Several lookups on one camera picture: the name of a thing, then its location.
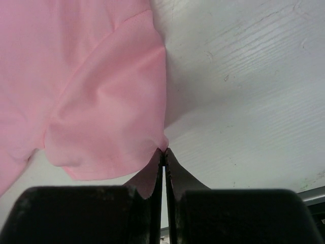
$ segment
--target garment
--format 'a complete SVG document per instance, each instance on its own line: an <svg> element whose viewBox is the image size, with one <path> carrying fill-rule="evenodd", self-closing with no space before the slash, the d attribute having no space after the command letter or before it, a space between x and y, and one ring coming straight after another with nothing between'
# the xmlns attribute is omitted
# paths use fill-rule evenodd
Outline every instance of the garment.
<svg viewBox="0 0 325 244"><path fill-rule="evenodd" d="M0 33L0 195L36 149L94 180L167 147L165 47L148 0L2 0Z"/></svg>

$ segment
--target pink fabric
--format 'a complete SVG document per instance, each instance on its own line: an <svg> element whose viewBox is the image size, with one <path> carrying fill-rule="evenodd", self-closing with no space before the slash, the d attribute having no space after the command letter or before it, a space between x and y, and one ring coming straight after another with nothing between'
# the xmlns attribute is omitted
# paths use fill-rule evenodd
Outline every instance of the pink fabric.
<svg viewBox="0 0 325 244"><path fill-rule="evenodd" d="M167 147L165 47L148 0L3 0L0 34L0 194L35 149L92 180Z"/></svg>

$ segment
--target white surface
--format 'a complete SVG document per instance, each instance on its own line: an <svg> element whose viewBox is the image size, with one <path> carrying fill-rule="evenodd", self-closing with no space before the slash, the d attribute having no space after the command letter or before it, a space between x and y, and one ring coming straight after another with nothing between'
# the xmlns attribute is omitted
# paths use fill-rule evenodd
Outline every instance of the white surface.
<svg viewBox="0 0 325 244"><path fill-rule="evenodd" d="M168 50L166 134L180 163L212 188L325 186L325 2L152 6ZM87 184L39 154L0 199L0 221L30 186Z"/></svg>

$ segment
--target white table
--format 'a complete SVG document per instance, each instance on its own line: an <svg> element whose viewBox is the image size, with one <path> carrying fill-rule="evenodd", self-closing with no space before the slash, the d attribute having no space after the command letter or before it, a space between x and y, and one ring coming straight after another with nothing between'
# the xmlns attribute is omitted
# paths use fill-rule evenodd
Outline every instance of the white table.
<svg viewBox="0 0 325 244"><path fill-rule="evenodd" d="M325 185L325 2L154 0L168 51L166 135L212 188ZM0 198L0 225L30 186L72 181L38 153ZM163 202L162 227L167 226Z"/></svg>

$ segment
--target pink cloth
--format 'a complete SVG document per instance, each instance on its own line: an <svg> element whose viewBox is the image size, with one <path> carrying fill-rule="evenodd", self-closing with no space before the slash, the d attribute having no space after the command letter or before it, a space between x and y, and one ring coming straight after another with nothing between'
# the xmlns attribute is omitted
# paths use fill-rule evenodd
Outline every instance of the pink cloth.
<svg viewBox="0 0 325 244"><path fill-rule="evenodd" d="M167 147L165 47L148 0L3 0L0 33L0 195L35 149L93 180Z"/></svg>

